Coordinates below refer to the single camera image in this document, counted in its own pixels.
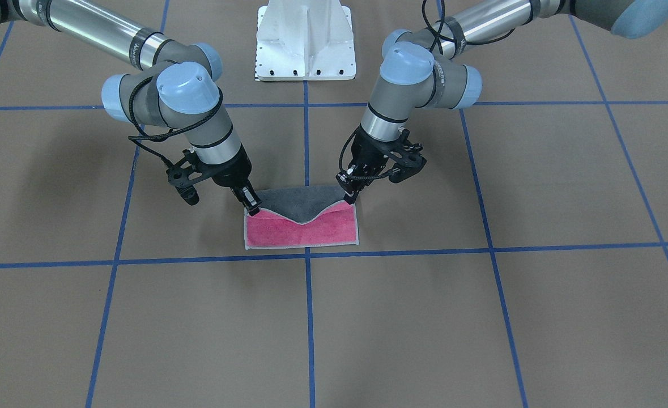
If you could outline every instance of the gray cloth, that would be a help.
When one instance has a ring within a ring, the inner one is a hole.
[[[305,186],[304,188],[266,189],[256,192],[261,208],[287,219],[305,224],[327,207],[344,199],[344,190],[336,186]]]

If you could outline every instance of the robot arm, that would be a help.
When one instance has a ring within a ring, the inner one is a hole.
[[[365,186],[388,177],[399,183],[427,162],[421,145],[404,129],[414,108],[469,108],[482,90],[473,67],[451,60],[471,49],[505,39],[536,18],[570,14],[618,36],[645,36],[668,19],[668,0],[485,0],[446,16],[416,33],[396,30],[381,49],[384,61],[359,127],[344,145],[337,181],[354,203]],[[352,142],[352,160],[341,166]],[[393,167],[381,173],[388,160]]]
[[[68,33],[141,70],[105,82],[102,96],[109,115],[134,124],[142,136],[130,139],[163,160],[168,182],[188,204],[199,201],[193,184],[212,179],[231,188],[249,214],[258,212],[259,199],[248,180],[250,160],[214,82],[223,72],[215,49],[185,46],[87,0],[0,0],[0,23],[11,20]],[[170,131],[151,137],[141,125]],[[141,142],[162,142],[181,133],[191,148],[174,164]]]

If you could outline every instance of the white plastic stand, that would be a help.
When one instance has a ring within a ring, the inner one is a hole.
[[[257,80],[354,79],[351,10],[339,0],[270,0],[258,9]]]

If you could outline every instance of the pink towel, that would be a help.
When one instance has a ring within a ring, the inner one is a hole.
[[[296,222],[266,208],[245,217],[245,247],[304,248],[332,245],[359,245],[359,226],[356,208],[343,199],[321,210],[313,219]]]

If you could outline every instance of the light blue joint cap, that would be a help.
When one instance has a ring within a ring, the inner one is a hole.
[[[479,75],[479,71],[469,65],[464,65],[464,67],[467,70],[467,84],[460,103],[452,109],[469,108],[476,103],[482,93],[482,75]]]
[[[112,75],[105,81],[105,85],[103,85],[103,106],[109,116],[118,121],[131,123],[127,119],[120,101],[120,83],[123,77],[124,75]]]
[[[211,77],[213,81],[218,80],[223,75],[223,60],[220,59],[220,54],[215,51],[209,44],[195,43],[194,46],[200,48],[207,57],[207,63],[210,64]]]
[[[386,52],[380,75],[395,85],[414,85],[432,75],[435,57],[419,45],[400,41]]]
[[[395,42],[402,36],[404,33],[411,33],[411,31],[404,28],[399,28],[398,30],[392,31],[391,34],[386,36],[384,43],[381,44],[381,57],[386,57],[386,52],[394,45]]]
[[[155,83],[160,100],[173,111],[199,114],[210,111],[220,99],[218,87],[207,70],[197,62],[171,65]]]
[[[611,33],[637,39],[668,20],[668,0],[635,0],[611,27]]]

